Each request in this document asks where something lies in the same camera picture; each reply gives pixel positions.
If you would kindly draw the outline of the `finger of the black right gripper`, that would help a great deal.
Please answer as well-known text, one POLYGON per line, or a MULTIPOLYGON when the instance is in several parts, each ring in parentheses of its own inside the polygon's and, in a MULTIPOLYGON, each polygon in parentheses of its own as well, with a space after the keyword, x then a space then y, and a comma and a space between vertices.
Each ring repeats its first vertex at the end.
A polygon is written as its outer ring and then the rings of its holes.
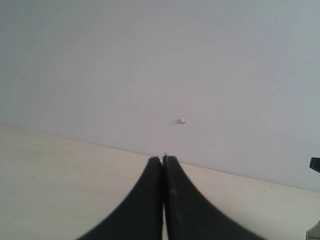
POLYGON ((312 170, 320 173, 320 158, 319 157, 312 157, 310 159, 309 167, 312 170))

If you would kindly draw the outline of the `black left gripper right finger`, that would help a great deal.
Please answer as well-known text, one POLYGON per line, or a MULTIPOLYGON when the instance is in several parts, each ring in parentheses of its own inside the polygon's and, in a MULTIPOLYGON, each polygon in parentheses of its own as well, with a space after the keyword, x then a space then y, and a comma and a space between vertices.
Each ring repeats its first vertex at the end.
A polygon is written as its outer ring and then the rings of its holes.
POLYGON ((260 240, 212 205, 175 156, 162 158, 164 210, 170 240, 260 240))

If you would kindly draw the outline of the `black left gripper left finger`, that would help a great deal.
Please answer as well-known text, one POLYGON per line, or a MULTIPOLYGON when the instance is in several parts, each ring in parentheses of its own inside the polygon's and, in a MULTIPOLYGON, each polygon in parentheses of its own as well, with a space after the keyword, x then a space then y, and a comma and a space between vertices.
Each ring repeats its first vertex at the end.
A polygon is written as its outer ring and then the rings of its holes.
POLYGON ((163 237, 163 169, 151 157, 125 199, 80 240, 161 240, 163 237))

